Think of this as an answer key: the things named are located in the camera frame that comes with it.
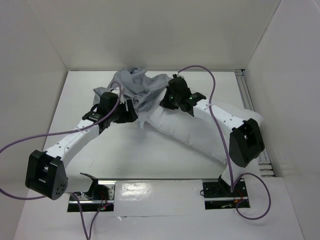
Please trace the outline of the grey pillowcase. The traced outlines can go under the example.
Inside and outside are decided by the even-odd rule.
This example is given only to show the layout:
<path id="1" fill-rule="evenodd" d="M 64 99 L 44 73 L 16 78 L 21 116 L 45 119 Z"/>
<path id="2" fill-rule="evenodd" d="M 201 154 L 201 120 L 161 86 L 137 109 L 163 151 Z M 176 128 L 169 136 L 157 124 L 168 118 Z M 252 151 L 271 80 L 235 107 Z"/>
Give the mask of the grey pillowcase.
<path id="1" fill-rule="evenodd" d="M 117 71 L 107 87 L 97 87 L 94 91 L 93 104 L 100 102 L 104 92 L 115 92 L 118 82 L 121 85 L 122 96 L 131 99 L 136 113 L 152 111 L 160 105 L 165 96 L 169 81 L 172 79 L 167 74 L 158 74 L 148 77 L 146 70 L 138 67 L 121 69 Z"/>

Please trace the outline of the white pillow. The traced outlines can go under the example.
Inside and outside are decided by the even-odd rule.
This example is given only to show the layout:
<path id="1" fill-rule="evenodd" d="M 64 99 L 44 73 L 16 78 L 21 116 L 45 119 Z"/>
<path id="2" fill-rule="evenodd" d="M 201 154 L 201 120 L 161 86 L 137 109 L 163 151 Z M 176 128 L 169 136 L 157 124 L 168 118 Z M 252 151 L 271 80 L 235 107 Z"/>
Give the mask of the white pillow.
<path id="1" fill-rule="evenodd" d="M 259 127 L 263 121 L 263 117 L 254 111 L 238 108 L 222 101 L 215 100 L 212 104 L 238 118 L 244 120 L 253 118 L 258 122 Z M 137 113 L 137 115 L 141 126 L 148 123 L 157 131 L 173 137 L 224 165 L 227 164 L 227 154 L 224 153 L 222 140 L 218 137 L 217 128 L 212 124 L 194 118 L 179 109 L 171 110 L 160 105 L 153 110 Z"/>

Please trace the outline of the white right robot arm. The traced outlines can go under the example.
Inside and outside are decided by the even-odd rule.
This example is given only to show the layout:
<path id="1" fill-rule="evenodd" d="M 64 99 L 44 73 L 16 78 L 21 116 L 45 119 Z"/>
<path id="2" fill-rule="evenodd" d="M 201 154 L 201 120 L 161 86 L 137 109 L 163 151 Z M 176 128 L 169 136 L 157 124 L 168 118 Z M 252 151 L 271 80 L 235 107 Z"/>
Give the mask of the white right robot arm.
<path id="1" fill-rule="evenodd" d="M 227 173 L 219 177 L 218 190 L 223 196 L 230 196 L 245 175 L 245 168 L 265 150 L 258 122 L 253 118 L 239 118 L 212 104 L 203 94 L 192 93 L 186 80 L 178 74 L 168 81 L 160 106 L 188 113 L 217 128 L 227 160 Z"/>

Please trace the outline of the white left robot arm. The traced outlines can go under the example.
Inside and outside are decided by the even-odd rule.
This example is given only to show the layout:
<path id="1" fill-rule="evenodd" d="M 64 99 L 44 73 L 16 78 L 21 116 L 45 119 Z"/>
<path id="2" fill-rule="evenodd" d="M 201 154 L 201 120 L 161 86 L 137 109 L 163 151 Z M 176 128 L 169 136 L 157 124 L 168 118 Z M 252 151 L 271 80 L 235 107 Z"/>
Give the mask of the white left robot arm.
<path id="1" fill-rule="evenodd" d="M 90 141 L 97 138 L 111 123 L 124 124 L 137 120 L 133 101 L 120 102 L 120 94 L 104 92 L 71 133 L 44 151 L 33 151 L 28 159 L 25 186 L 45 197 L 57 200 L 64 193 L 81 192 L 88 200 L 104 188 L 99 180 L 87 173 L 83 178 L 67 176 L 71 160 Z"/>

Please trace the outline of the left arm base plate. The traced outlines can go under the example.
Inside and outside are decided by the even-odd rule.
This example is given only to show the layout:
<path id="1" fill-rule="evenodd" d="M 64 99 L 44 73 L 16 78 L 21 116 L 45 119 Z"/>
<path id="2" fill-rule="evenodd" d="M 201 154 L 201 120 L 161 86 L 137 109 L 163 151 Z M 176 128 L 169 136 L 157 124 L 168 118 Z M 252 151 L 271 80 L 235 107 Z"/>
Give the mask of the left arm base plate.
<path id="1" fill-rule="evenodd" d="M 83 212 L 112 212 L 116 193 L 116 181 L 97 178 L 88 173 L 80 173 L 80 176 L 72 177 L 69 181 L 69 193 L 74 190 L 75 195 L 70 195 L 68 200 L 68 213 Z"/>

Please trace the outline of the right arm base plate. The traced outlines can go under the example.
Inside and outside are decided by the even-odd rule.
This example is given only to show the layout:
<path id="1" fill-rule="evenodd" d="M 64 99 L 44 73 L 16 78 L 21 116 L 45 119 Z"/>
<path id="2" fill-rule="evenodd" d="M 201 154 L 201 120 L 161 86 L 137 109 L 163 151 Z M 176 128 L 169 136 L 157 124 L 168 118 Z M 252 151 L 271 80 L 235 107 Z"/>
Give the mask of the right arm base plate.
<path id="1" fill-rule="evenodd" d="M 237 183 L 233 192 L 230 192 L 217 179 L 204 180 L 199 194 L 204 198 L 206 210 L 250 208 L 246 184 L 243 180 Z"/>

